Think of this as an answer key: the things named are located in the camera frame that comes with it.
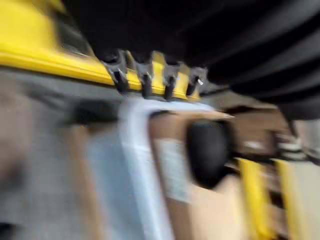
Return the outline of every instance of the yellow bar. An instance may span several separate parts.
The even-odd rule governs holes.
[[[303,211],[299,193],[295,190],[295,173],[288,161],[274,159],[278,169],[281,190],[286,209],[288,233],[290,240],[313,240],[308,229],[308,223]]]
[[[276,234],[271,227],[268,205],[271,201],[261,177],[264,167],[256,162],[238,158],[244,186],[248,225],[254,240],[273,240]]]

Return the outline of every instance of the brown cardboard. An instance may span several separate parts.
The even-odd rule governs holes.
[[[159,141],[176,141],[185,147],[187,125],[195,119],[223,119],[228,116],[220,112],[166,113],[154,116],[149,123],[149,133],[156,167],[163,188],[172,229],[177,240],[239,240],[245,236],[244,220],[241,220],[239,199],[240,181],[237,177],[227,177],[215,190],[207,190],[193,183],[187,171],[185,191],[186,200],[169,196],[166,186],[164,167],[162,166],[163,149]]]

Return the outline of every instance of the gray floor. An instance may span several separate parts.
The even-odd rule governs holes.
[[[0,221],[21,227],[17,240],[88,239],[61,126],[78,100],[123,97],[112,88],[4,67],[0,78],[22,84],[33,115],[26,181],[0,193]]]

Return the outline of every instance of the white label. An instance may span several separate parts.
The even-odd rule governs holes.
[[[187,203],[189,175],[182,142],[171,138],[159,139],[156,147],[166,196]]]

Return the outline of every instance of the black round object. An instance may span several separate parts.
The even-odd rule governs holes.
[[[225,163],[231,158],[226,126],[218,121],[198,119],[187,128],[186,150],[195,181],[213,188],[225,175]]]
[[[143,83],[141,84],[142,96],[147,99],[152,95],[152,80],[148,75],[143,75]]]
[[[168,85],[165,86],[164,89],[164,99],[170,101],[175,89],[175,78],[173,76],[169,77]]]

